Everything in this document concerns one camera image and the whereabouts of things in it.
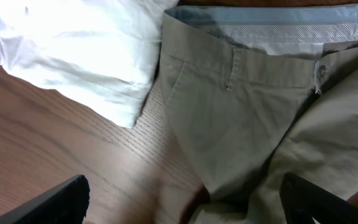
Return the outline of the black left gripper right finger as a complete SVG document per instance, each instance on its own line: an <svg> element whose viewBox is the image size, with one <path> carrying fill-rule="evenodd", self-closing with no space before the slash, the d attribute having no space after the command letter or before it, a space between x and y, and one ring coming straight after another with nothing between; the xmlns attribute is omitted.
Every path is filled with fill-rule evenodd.
<svg viewBox="0 0 358 224"><path fill-rule="evenodd" d="M321 187L286 173L280 198L288 224L358 224L358 208Z"/></svg>

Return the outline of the khaki green shorts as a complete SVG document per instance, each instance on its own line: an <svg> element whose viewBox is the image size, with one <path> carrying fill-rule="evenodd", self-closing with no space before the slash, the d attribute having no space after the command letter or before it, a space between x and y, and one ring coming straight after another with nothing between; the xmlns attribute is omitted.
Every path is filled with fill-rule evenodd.
<svg viewBox="0 0 358 224"><path fill-rule="evenodd" d="M288 172L358 208L358 4L168 9L159 72L210 197L184 223L286 223Z"/></svg>

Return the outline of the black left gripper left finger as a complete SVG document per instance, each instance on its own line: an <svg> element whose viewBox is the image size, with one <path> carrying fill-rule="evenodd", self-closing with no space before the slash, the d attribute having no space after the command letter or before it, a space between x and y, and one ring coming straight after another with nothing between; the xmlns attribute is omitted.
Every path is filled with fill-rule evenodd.
<svg viewBox="0 0 358 224"><path fill-rule="evenodd" d="M75 175L0 216L0 224L82 224L90 204L90 186Z"/></svg>

